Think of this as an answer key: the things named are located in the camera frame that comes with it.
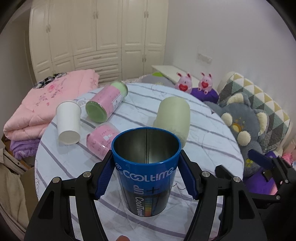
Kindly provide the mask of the operator fingertip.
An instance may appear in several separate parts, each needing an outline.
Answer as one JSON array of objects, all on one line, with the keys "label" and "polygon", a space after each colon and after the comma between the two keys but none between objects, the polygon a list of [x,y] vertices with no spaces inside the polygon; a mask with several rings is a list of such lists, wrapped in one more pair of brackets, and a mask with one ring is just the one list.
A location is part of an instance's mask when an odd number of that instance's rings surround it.
[{"label": "operator fingertip", "polygon": [[119,236],[116,241],[130,241],[130,239],[124,235]]}]

